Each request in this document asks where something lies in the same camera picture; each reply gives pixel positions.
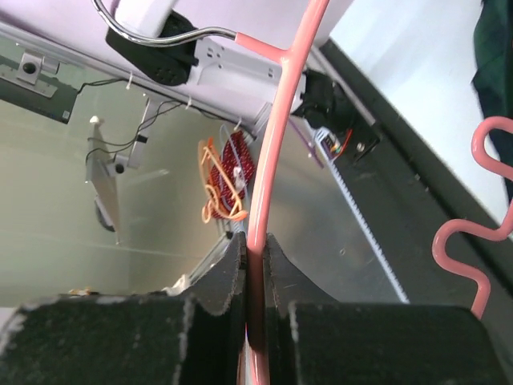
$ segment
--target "pink wire hanger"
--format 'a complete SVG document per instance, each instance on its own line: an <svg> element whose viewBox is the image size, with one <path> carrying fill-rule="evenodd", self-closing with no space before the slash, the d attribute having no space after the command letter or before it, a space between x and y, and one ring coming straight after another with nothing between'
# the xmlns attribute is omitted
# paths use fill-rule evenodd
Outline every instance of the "pink wire hanger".
<svg viewBox="0 0 513 385"><path fill-rule="evenodd" d="M495 116L484 120L475 130L472 137L472 156L475 161L488 171L513 180L513 168L491 158L485 148L484 141L492 129L498 128L513 134L513 120ZM513 232L513 202L507 210L503 223L498 229L492 230L478 225L474 222L453 219L448 221L438 230L433 240L433 258L445 270L451 273L470 278L478 284L477 293L474 298L471 310L477 318L483 316L490 297L490 280L481 270L470 265L451 259L446 253L447 239L454 233L469 233L476 237L481 237L489 241L504 241L507 236Z"/></svg>
<svg viewBox="0 0 513 385"><path fill-rule="evenodd" d="M255 384L269 384L269 367L264 331L264 277L262 253L267 237L271 194L281 142L290 115L294 94L313 39L321 24L329 0L310 0L292 46L288 50L237 33L235 42L281 64L282 73L273 109L256 167L255 187L249 211L248 227L248 340L251 350L252 378Z"/></svg>

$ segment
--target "orange wire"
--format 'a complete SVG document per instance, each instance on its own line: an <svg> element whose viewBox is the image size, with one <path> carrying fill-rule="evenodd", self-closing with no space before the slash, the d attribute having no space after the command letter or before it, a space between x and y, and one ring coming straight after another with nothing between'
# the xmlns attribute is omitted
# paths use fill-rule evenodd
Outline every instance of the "orange wire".
<svg viewBox="0 0 513 385"><path fill-rule="evenodd" d="M353 129L350 128L349 132L347 133L347 136L345 137L344 144L342 145L342 149L340 150L340 155L342 155L342 153L347 148L347 144L349 143L349 139L351 139L352 135L353 135Z"/></svg>

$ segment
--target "metal bracket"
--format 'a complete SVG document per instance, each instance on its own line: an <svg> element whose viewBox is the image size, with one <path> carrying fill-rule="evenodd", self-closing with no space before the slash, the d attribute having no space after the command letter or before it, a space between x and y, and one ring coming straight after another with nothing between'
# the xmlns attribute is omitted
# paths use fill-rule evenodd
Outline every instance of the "metal bracket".
<svg viewBox="0 0 513 385"><path fill-rule="evenodd" d="M51 99L57 87L39 79L42 71L56 75L59 71L59 61L27 50L23 53L17 70L5 64L0 65L0 79Z"/></svg>
<svg viewBox="0 0 513 385"><path fill-rule="evenodd" d="M159 113L160 105L163 101L168 98L159 97L157 94L152 93L148 95L146 109L144 110L143 118L141 119L141 125L138 128L137 137L131 147L130 156L128 158L127 166L130 168L138 168L141 165L141 159L143 157L143 147L147 142L147 138L150 135L150 127L155 123L153 116L157 116Z"/></svg>

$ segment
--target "metal sheet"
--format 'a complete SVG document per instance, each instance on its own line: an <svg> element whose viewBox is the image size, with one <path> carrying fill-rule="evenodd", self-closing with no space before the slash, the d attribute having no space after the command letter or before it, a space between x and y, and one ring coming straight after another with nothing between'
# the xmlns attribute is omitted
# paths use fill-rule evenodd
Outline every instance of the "metal sheet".
<svg viewBox="0 0 513 385"><path fill-rule="evenodd" d="M258 152L258 144L252 152ZM399 302L398 295L327 167L290 129L281 149L269 218L292 263L343 302Z"/></svg>

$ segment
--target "white panel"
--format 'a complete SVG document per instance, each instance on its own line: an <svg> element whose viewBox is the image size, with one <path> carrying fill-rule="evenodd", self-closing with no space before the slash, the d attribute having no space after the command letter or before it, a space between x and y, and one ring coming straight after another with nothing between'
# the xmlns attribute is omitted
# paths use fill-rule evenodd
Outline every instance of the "white panel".
<svg viewBox="0 0 513 385"><path fill-rule="evenodd" d="M480 0L358 0L331 38L501 221L507 209L502 181L471 155L482 120L471 85L480 9Z"/></svg>
<svg viewBox="0 0 513 385"><path fill-rule="evenodd" d="M317 40L323 42L353 0L332 0ZM112 8L113 0L104 0ZM223 26L286 48L299 26L308 0L181 0L176 10L197 27ZM97 59L138 72L104 41L107 27L91 0L2 0L0 19L48 37ZM235 43L218 40L231 47ZM216 87L179 87L184 94L255 119L264 103Z"/></svg>

